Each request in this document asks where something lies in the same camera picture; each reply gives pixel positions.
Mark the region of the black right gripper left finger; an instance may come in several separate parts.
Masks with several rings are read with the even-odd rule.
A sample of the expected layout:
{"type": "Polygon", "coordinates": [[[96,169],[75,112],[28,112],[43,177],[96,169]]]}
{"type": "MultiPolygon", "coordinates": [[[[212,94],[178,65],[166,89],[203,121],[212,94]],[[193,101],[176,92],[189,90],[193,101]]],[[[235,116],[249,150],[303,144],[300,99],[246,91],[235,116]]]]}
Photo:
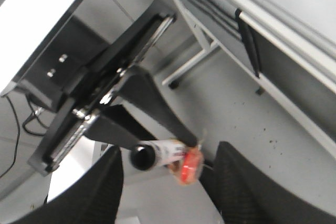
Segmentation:
{"type": "Polygon", "coordinates": [[[122,192],[122,154],[112,146],[65,192],[13,223],[115,223],[122,192]]]}

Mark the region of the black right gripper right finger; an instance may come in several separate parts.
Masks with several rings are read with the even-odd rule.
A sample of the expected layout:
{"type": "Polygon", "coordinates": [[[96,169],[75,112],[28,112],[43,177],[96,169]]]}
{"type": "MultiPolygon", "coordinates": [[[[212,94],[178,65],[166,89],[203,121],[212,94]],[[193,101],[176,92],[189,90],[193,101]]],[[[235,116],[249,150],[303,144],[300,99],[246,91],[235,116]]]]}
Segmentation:
{"type": "Polygon", "coordinates": [[[224,223],[335,223],[334,215],[280,186],[229,142],[219,142],[213,174],[224,223]]]}

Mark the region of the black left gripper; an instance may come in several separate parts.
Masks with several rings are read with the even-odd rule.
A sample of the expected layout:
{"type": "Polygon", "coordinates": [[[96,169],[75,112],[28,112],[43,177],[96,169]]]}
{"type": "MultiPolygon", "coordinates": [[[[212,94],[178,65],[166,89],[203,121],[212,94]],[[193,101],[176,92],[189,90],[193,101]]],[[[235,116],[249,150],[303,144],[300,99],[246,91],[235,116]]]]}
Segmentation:
{"type": "Polygon", "coordinates": [[[150,73],[145,54],[176,13],[154,0],[112,44],[71,18],[27,71],[27,99],[55,116],[28,163],[42,175],[54,172],[83,136],[130,149],[155,140],[118,100],[143,111],[188,147],[197,137],[170,108],[150,73]]]}

